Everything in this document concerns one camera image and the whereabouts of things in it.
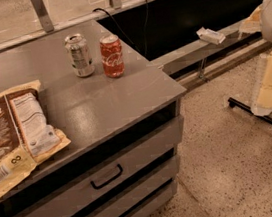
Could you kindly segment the red coke can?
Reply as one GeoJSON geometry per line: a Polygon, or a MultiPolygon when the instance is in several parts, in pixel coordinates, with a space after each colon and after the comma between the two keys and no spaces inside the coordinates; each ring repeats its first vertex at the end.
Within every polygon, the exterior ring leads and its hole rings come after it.
{"type": "Polygon", "coordinates": [[[119,78],[124,73],[124,63],[119,37],[114,34],[103,36],[100,41],[103,71],[108,77],[119,78]]]}

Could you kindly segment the silver soda can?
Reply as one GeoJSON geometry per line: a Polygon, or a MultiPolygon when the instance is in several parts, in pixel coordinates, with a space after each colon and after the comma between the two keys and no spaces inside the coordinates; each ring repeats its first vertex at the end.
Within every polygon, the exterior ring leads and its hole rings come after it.
{"type": "Polygon", "coordinates": [[[81,33],[67,35],[65,48],[76,76],[84,78],[94,73],[93,59],[91,58],[86,38],[81,33]]]}

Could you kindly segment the brown sea salt chip bag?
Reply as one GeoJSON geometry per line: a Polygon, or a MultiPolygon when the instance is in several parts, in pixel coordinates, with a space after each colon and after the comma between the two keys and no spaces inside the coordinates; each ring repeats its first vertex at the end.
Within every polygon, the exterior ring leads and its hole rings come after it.
{"type": "Polygon", "coordinates": [[[48,124],[40,87],[34,80],[0,93],[0,198],[71,142],[48,124]]]}

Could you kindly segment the white packet on ledge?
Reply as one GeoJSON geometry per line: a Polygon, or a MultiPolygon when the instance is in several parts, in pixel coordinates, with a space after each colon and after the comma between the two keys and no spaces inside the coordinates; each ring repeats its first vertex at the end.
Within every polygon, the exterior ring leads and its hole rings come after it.
{"type": "Polygon", "coordinates": [[[212,29],[205,29],[204,27],[197,31],[197,36],[199,36],[201,40],[213,43],[215,45],[223,43],[226,38],[223,33],[215,32],[212,29]]]}

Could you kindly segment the grey drawer cabinet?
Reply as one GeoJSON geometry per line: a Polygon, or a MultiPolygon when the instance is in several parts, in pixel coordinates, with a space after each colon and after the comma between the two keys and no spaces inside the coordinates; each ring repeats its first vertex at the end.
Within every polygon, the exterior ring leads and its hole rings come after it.
{"type": "Polygon", "coordinates": [[[125,45],[125,73],[104,75],[99,40],[87,21],[0,53],[0,91],[42,83],[46,116],[71,142],[0,200],[0,217],[147,217],[176,193],[176,152],[185,89],[125,45]],[[95,66],[76,76],[65,48],[82,34],[95,66]],[[91,177],[121,164],[123,173],[95,190],[91,177]]]}

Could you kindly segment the grey metal post left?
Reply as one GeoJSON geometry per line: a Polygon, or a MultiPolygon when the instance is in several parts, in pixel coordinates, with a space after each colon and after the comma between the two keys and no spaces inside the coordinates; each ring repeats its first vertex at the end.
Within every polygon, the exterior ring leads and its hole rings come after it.
{"type": "Polygon", "coordinates": [[[43,3],[43,0],[30,0],[31,5],[33,5],[33,9],[39,18],[40,25],[42,25],[43,30],[46,33],[52,32],[54,30],[54,25],[52,24],[52,20],[48,15],[48,10],[46,10],[46,6],[43,3]]]}

